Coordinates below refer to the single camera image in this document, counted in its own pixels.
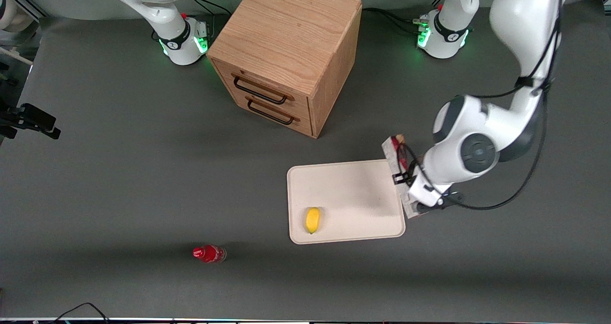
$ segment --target gray mat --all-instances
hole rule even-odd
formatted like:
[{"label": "gray mat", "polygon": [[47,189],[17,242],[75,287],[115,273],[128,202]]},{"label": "gray mat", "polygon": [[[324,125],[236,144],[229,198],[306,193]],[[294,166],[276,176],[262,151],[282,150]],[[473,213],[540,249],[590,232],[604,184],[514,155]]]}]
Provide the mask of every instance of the gray mat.
[{"label": "gray mat", "polygon": [[[511,89],[517,62],[487,10],[447,61],[364,13],[318,140],[238,108],[209,61],[172,65],[143,20],[46,22],[22,100],[63,134],[22,131],[0,148],[2,315],[93,302],[111,317],[611,322],[611,44],[600,0],[566,12],[548,141],[518,200],[313,246],[288,238],[290,167],[384,158],[396,133],[425,152],[454,94]],[[532,155],[457,189],[504,199]],[[193,259],[203,242],[229,259]]]}]

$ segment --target plastic bottle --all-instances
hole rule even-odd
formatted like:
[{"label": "plastic bottle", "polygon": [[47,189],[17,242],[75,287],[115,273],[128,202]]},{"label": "plastic bottle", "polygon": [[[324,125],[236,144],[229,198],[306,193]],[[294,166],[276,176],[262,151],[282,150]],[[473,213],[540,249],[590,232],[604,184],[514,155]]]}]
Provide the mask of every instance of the plastic bottle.
[{"label": "plastic bottle", "polygon": [[193,257],[203,263],[221,263],[225,261],[227,252],[218,245],[206,244],[194,248]]}]

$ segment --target wood grain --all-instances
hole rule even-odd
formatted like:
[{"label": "wood grain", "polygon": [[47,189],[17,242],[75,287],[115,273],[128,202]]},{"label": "wood grain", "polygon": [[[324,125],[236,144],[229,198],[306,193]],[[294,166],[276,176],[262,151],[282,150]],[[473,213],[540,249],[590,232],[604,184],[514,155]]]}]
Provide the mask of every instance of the wood grain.
[{"label": "wood grain", "polygon": [[314,96],[360,0],[242,0],[208,56]]},{"label": "wood grain", "polygon": [[[208,58],[238,106],[253,112],[253,100],[318,137],[354,65],[361,9],[360,0],[242,0]],[[242,87],[286,101],[238,89],[236,77]]]},{"label": "wood grain", "polygon": [[[288,120],[291,117],[294,118],[293,123],[287,125],[286,127],[296,130],[304,135],[312,136],[312,125],[310,122],[310,111],[308,108],[307,98],[305,97],[288,97],[286,102],[282,105],[271,104],[270,102],[266,102],[260,98],[256,98],[255,96],[243,92],[240,89],[237,89],[233,85],[233,80],[237,72],[239,72],[238,68],[233,65],[229,65],[227,63],[223,63],[218,60],[211,60],[216,73],[221,77],[223,84],[231,94],[233,100],[239,107],[246,109],[247,111],[254,113],[256,115],[262,116],[268,120],[268,117],[264,115],[260,115],[259,113],[254,112],[249,109],[248,101],[253,101],[253,106],[256,109],[266,112],[269,115],[273,115],[281,120]],[[270,96],[271,98],[279,99],[279,96],[276,91],[269,91],[261,87],[251,87],[246,84],[249,89],[262,92],[266,96]]]},{"label": "wood grain", "polygon": [[355,13],[353,21],[347,27],[342,43],[331,58],[325,73],[316,87],[316,95],[310,98],[310,120],[312,120],[312,136],[318,137],[327,121],[331,109],[342,87],[352,70],[356,57],[358,28],[360,27],[360,9]]}]

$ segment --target drawer handle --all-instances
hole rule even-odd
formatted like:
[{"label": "drawer handle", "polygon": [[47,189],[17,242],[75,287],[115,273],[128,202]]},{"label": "drawer handle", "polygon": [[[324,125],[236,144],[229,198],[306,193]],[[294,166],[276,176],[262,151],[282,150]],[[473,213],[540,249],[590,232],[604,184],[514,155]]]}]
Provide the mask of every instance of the drawer handle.
[{"label": "drawer handle", "polygon": [[287,126],[288,126],[288,125],[290,125],[290,124],[293,122],[293,120],[295,120],[295,118],[294,118],[294,117],[291,117],[291,119],[289,119],[288,121],[284,121],[284,120],[278,119],[277,117],[275,117],[275,116],[273,116],[273,115],[269,115],[269,114],[267,114],[267,113],[266,113],[266,112],[264,112],[264,111],[260,111],[260,110],[258,110],[257,108],[255,108],[255,107],[251,106],[251,104],[253,104],[253,101],[252,101],[252,100],[248,100],[248,109],[250,109],[251,111],[253,111],[253,112],[255,112],[255,113],[258,113],[258,114],[260,114],[260,115],[263,115],[264,117],[267,117],[267,118],[269,118],[269,119],[272,119],[273,121],[278,122],[278,123],[280,123],[280,124],[283,124],[283,125],[287,125]]},{"label": "drawer handle", "polygon": [[246,87],[242,87],[242,85],[238,84],[238,81],[240,80],[240,77],[237,77],[235,79],[233,79],[233,85],[235,85],[236,88],[240,89],[241,91],[245,91],[251,95],[254,95],[256,97],[262,98],[266,101],[269,101],[275,105],[281,105],[284,104],[284,101],[286,101],[286,95],[282,96],[281,100],[274,100],[273,98],[270,98],[269,96],[265,96],[264,94],[260,94],[256,91],[251,91],[251,89],[248,89]]}]

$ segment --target lemon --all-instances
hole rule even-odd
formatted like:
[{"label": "lemon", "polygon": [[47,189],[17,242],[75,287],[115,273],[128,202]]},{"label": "lemon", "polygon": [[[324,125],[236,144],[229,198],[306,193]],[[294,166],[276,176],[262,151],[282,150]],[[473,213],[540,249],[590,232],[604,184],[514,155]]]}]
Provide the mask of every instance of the lemon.
[{"label": "lemon", "polygon": [[305,216],[305,228],[310,234],[318,230],[318,223],[320,222],[320,209],[318,207],[310,207]]}]

